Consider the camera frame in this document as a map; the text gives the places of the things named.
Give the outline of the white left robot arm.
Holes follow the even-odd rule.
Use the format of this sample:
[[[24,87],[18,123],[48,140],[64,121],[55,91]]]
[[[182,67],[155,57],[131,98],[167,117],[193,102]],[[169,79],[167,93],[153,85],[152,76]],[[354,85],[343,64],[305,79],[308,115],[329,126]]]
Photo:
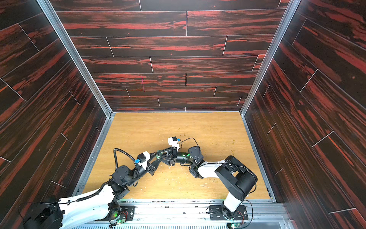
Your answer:
[[[145,174],[154,174],[161,162],[156,153],[144,152],[135,161],[135,168],[117,166],[112,178],[97,190],[45,202],[34,202],[23,219],[25,229],[71,229],[90,221],[108,218],[120,220],[122,210],[118,201],[129,192],[129,187]]]

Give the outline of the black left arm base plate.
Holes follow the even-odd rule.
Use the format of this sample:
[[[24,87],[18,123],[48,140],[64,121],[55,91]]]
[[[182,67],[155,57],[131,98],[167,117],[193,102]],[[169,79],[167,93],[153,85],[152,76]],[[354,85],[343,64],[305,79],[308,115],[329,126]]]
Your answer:
[[[111,222],[125,223],[132,221],[134,217],[135,206],[120,206],[112,209],[108,219]]]

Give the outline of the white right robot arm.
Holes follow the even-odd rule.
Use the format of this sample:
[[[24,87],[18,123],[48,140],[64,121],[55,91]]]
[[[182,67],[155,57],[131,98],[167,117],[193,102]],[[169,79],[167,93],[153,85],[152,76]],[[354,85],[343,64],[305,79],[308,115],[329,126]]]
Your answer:
[[[237,211],[239,205],[256,188],[257,176],[236,157],[228,156],[218,162],[206,162],[199,146],[180,153],[178,148],[170,147],[156,152],[156,158],[169,166],[176,163],[188,166],[189,172],[195,178],[218,178],[228,190],[228,196],[222,204],[222,213],[227,218]]]

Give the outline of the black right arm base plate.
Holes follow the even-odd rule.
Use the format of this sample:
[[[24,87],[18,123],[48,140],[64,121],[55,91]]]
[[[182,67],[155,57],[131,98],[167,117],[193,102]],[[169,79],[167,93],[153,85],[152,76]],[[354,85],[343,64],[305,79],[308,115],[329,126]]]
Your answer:
[[[244,205],[239,205],[238,208],[231,212],[223,204],[210,205],[206,209],[206,213],[209,214],[210,220],[248,220],[248,214]]]

